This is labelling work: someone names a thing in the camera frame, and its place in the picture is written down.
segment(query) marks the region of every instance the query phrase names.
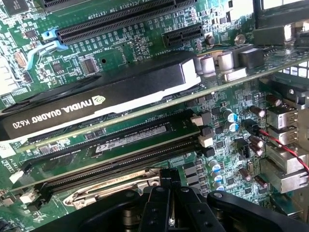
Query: usb port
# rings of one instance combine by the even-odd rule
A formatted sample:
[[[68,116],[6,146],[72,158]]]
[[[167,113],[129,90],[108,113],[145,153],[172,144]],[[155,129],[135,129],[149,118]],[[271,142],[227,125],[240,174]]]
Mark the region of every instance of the usb port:
[[[272,126],[267,127],[269,135],[275,137],[283,145],[291,144],[297,140],[297,128],[296,127],[287,127],[281,130],[278,130]]]

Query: nvidia logo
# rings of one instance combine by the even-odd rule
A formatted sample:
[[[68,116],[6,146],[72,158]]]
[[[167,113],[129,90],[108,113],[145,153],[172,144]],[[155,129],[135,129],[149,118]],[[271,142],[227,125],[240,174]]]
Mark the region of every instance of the nvidia logo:
[[[100,95],[92,97],[92,101],[94,105],[102,104],[105,101],[105,99],[106,99],[105,97],[100,96]]]

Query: pcie slot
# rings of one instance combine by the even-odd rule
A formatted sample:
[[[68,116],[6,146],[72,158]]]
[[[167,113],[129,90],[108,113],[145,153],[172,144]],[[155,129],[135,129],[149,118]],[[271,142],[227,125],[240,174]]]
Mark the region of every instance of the pcie slot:
[[[166,47],[183,44],[186,41],[198,39],[204,36],[202,24],[197,23],[191,26],[173,30],[163,35],[163,41]]]
[[[174,121],[174,120],[183,120],[183,119],[186,119],[186,118],[190,118],[190,116],[192,116],[192,114],[193,114],[192,110],[186,110],[184,112],[174,114],[174,115],[171,115],[171,116],[168,116],[168,117],[165,117],[165,118],[160,118],[160,119],[157,119],[155,121],[151,121],[151,122],[148,122],[148,123],[145,123],[145,124],[142,124],[142,125],[136,125],[134,127],[127,128],[127,129],[121,130],[119,132],[115,132],[113,134],[109,134],[107,136],[100,137],[100,138],[94,139],[94,140],[86,142],[86,143],[77,144],[77,145],[68,147],[66,149],[63,149],[63,150],[60,150],[60,151],[57,151],[57,152],[54,152],[54,153],[37,156],[35,158],[32,158],[32,159],[25,161],[22,164],[21,170],[26,173],[35,164],[45,162],[47,160],[51,160],[51,159],[54,159],[54,158],[57,158],[57,157],[60,157],[60,156],[63,156],[63,155],[76,153],[76,152],[78,152],[78,151],[80,151],[84,148],[87,148],[87,147],[90,147],[90,146],[93,146],[93,145],[97,145],[97,144],[104,144],[107,141],[111,141],[111,140],[114,140],[114,139],[117,139],[117,138],[122,138],[122,137],[124,137],[128,134],[139,132],[139,131],[142,131],[142,130],[145,130],[145,129],[148,129],[148,128],[151,128],[151,127],[154,127],[154,126],[161,125],[163,123],[167,123],[167,122]]]
[[[137,168],[147,167],[188,152],[193,152],[195,149],[196,138],[184,138],[160,147],[137,152],[122,159],[113,160],[113,162],[104,163],[65,177],[53,179],[45,183],[45,186],[52,193],[59,193],[107,177],[111,178],[120,173],[126,173]]]
[[[48,11],[57,11],[87,0],[41,0],[42,7]]]
[[[196,0],[153,0],[56,31],[63,44],[73,44],[154,17],[179,11]]]

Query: integrated circuit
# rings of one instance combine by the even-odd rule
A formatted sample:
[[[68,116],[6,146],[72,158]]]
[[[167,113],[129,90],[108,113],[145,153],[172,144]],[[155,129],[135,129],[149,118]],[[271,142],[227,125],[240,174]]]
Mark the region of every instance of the integrated circuit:
[[[90,75],[96,73],[98,71],[98,67],[93,58],[84,59],[81,61],[81,66],[86,75]]]
[[[24,13],[29,10],[25,0],[2,0],[2,2],[11,16]]]

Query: white label sticker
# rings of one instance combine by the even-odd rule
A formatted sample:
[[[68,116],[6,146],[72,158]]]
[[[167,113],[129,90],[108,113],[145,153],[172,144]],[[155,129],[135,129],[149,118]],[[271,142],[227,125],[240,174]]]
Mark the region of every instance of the white label sticker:
[[[113,142],[110,142],[110,143],[102,144],[102,145],[97,146],[96,153],[102,152],[102,151],[105,151],[105,150],[109,150],[109,149],[114,148],[114,147],[123,146],[123,145],[129,144],[129,143],[141,140],[141,139],[145,139],[145,138],[157,135],[157,134],[164,133],[166,131],[167,131],[166,127],[161,126],[161,127],[154,128],[154,129],[151,129],[151,130],[147,130],[145,132],[141,132],[139,134],[128,136],[126,138],[119,139],[119,140],[116,140],[116,141],[113,141]]]

